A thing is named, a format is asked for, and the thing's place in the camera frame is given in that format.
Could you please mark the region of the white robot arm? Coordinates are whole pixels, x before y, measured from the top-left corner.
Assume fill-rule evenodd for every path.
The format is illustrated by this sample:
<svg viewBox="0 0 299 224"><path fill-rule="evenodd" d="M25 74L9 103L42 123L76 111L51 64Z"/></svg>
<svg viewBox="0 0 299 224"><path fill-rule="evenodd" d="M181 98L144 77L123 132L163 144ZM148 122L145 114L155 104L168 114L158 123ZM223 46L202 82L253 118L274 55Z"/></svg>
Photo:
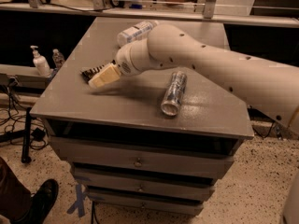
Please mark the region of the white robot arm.
<svg viewBox="0 0 299 224"><path fill-rule="evenodd" d="M299 68L219 49L171 24L121 47L88 81L103 87L123 76L175 67L192 69L294 133L299 133Z"/></svg>

